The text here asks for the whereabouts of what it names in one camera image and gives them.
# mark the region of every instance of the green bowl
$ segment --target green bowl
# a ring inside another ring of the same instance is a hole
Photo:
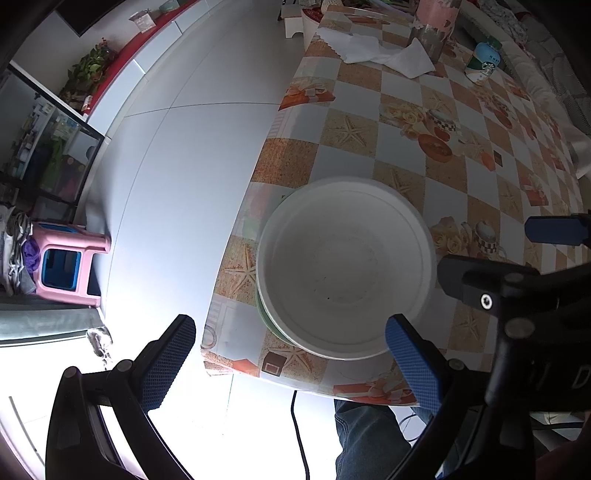
[[[269,314],[267,313],[264,305],[262,304],[261,295],[259,294],[259,291],[258,291],[258,286],[255,286],[255,290],[256,290],[256,308],[259,311],[259,315],[261,316],[262,322],[279,340],[287,343],[288,345],[295,346],[293,343],[291,343],[287,339],[287,337],[285,335],[283,335],[279,331],[279,328],[276,327],[276,325],[273,323],[273,321],[269,317]]]

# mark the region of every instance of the lid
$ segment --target lid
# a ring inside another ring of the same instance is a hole
[[[493,37],[492,35],[490,37],[488,37],[488,40],[486,41],[486,43],[488,43],[492,48],[494,48],[496,51],[499,51],[503,45],[501,45],[501,42],[498,41],[495,37]]]

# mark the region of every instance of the white stool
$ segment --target white stool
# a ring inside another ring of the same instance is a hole
[[[294,33],[303,33],[304,25],[301,19],[301,7],[298,4],[283,5],[281,18],[285,22],[285,37],[291,38]]]

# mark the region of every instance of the blue gripper pad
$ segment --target blue gripper pad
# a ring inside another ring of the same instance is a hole
[[[577,246],[587,240],[589,231],[576,216],[529,217],[525,236],[534,243]]]
[[[179,323],[175,325],[173,322],[168,328],[174,327],[174,331],[171,333],[167,329],[160,340],[157,340],[157,342],[163,341],[166,344],[141,380],[141,401],[139,404],[144,413],[162,405],[178,371],[181,370],[187,355],[195,344],[195,322],[186,315],[179,317],[183,317],[182,319],[177,318]]]
[[[404,315],[386,323],[386,343],[420,406],[436,415],[446,382],[446,361],[430,342],[423,340]]]

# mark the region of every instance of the pink plastic stool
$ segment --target pink plastic stool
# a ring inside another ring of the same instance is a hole
[[[74,225],[58,225],[49,222],[33,222],[33,238],[39,245],[40,264],[33,272],[33,282],[37,295],[41,298],[64,303],[76,303],[98,307],[100,296],[90,295],[88,282],[90,266],[94,254],[107,254],[111,249],[111,240],[99,233],[90,233]],[[46,268],[46,255],[49,250],[78,252],[77,270],[71,288],[60,288],[43,282]]]

